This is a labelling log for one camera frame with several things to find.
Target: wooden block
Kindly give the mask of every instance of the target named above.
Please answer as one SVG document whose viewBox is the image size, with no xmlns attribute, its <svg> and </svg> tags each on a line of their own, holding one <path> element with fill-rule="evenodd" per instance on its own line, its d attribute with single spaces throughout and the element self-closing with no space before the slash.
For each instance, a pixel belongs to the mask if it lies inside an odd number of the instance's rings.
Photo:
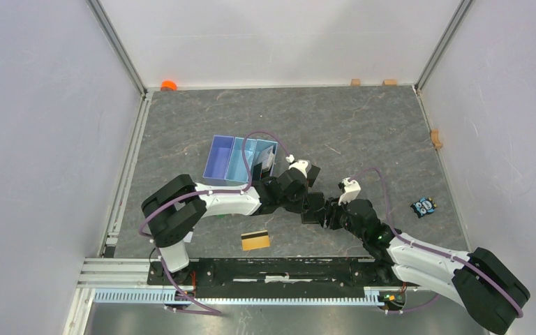
<svg viewBox="0 0 536 335">
<path fill-rule="evenodd" d="M 266 248 L 269 246 L 270 238 L 268 237 L 268 230 L 241 234 L 241 248 L 244 251 Z"/>
<path fill-rule="evenodd" d="M 397 80 L 395 79 L 383 80 L 383 86 L 397 86 Z"/>
<path fill-rule="evenodd" d="M 433 146 L 436 150 L 442 148 L 442 143 L 438 140 L 438 129 L 431 131 L 431 141 L 433 141 Z"/>
</svg>

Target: orange object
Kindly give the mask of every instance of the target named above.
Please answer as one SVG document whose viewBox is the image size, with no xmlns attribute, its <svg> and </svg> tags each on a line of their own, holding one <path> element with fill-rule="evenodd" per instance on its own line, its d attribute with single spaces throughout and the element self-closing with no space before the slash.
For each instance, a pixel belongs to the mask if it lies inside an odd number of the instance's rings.
<svg viewBox="0 0 536 335">
<path fill-rule="evenodd" d="M 243 249 L 243 251 L 267 248 L 269 246 L 270 238 L 268 237 L 268 230 L 241 234 L 241 248 Z"/>
<path fill-rule="evenodd" d="M 175 91 L 175 90 L 177 90 L 177 85 L 173 81 L 166 80 L 161 83 L 161 91 Z"/>
<path fill-rule="evenodd" d="M 431 141 L 433 141 L 433 146 L 435 149 L 439 150 L 442 148 L 442 143 L 438 140 L 438 129 L 433 129 L 431 131 Z"/>
<path fill-rule="evenodd" d="M 383 86 L 396 86 L 396 85 L 397 85 L 397 80 L 395 79 L 383 80 Z"/>
</svg>

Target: gray mat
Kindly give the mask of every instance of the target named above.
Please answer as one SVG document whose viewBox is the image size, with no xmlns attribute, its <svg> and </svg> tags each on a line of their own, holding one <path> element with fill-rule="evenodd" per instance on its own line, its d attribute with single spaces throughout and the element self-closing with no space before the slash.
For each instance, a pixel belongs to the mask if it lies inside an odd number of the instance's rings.
<svg viewBox="0 0 536 335">
<path fill-rule="evenodd" d="M 156 92 L 153 95 L 116 258 L 146 258 L 152 245 L 137 234 L 141 202 L 178 174 L 204 183 L 212 137 L 268 129 L 295 158 L 322 168 L 313 190 L 337 196 L 337 183 L 368 166 L 386 175 L 396 226 L 452 249 L 466 249 L 426 122 L 411 87 L 316 87 Z M 282 151 L 276 175 L 284 171 Z M 380 218 L 385 206 L 377 175 L 361 178 L 360 197 Z M 434 214 L 418 218 L 410 205 L 432 197 Z M 242 251 L 240 234 L 267 229 L 271 246 Z M 186 247 L 191 257 L 368 255 L 345 230 L 302 225 L 298 214 L 202 219 Z"/>
</svg>

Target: white wall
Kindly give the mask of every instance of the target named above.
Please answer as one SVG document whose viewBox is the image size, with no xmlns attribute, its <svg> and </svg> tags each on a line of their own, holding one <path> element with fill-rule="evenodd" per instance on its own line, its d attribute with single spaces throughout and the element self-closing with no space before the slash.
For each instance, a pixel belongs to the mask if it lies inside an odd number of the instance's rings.
<svg viewBox="0 0 536 335">
<path fill-rule="evenodd" d="M 459 0 L 102 0 L 148 87 L 416 82 Z"/>
<path fill-rule="evenodd" d="M 138 95 L 85 1 L 0 1 L 0 334 L 60 334 Z"/>
<path fill-rule="evenodd" d="M 476 1 L 424 87 L 473 246 L 531 292 L 511 334 L 536 332 L 536 1 Z"/>
</svg>

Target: gray floor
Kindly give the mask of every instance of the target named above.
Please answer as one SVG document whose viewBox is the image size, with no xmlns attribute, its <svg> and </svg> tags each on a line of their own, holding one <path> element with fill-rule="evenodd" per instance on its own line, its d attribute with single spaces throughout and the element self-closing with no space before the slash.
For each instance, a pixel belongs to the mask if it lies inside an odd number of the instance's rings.
<svg viewBox="0 0 536 335">
<path fill-rule="evenodd" d="M 137 234 L 141 202 L 178 174 L 204 182 L 213 135 L 268 129 L 296 158 L 322 168 L 314 190 L 338 195 L 337 183 L 377 166 L 386 175 L 396 226 L 410 235 L 466 250 L 447 182 L 411 87 L 316 87 L 157 92 L 153 95 L 138 162 L 126 203 L 115 257 L 146 258 L 151 244 Z M 286 167 L 278 155 L 276 172 Z M 376 174 L 361 180 L 361 197 L 385 217 Z M 410 208 L 432 197 L 434 214 L 418 218 Z M 242 251 L 242 233 L 267 229 L 271 246 Z M 191 257 L 284 257 L 367 255 L 345 230 L 302 225 L 296 214 L 205 218 L 187 244 Z"/>
<path fill-rule="evenodd" d="M 406 308 L 431 295 L 409 292 Z M 223 316 L 175 315 L 161 305 L 94 304 L 85 334 L 487 334 L 463 307 L 444 297 L 418 312 L 388 316 L 366 306 L 215 307 Z"/>
</svg>

